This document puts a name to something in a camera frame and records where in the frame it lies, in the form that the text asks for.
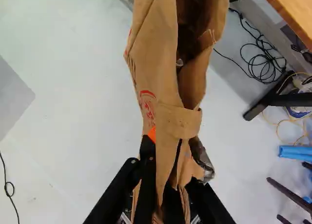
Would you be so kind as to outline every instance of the floor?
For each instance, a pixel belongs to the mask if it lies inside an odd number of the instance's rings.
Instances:
[[[130,26],[131,12],[118,0],[0,0],[0,55],[35,94],[0,142],[21,224],[82,223],[137,155],[142,121],[122,57]],[[239,60],[245,40],[229,14],[216,48]],[[275,224],[278,213],[301,223],[307,213],[265,178],[304,196],[312,188],[307,171],[276,156],[280,141],[261,116],[242,119],[267,87],[216,53],[207,80],[200,138],[216,168],[214,190],[238,224]],[[284,135],[298,138],[290,128]],[[0,216],[17,223],[1,190]]]

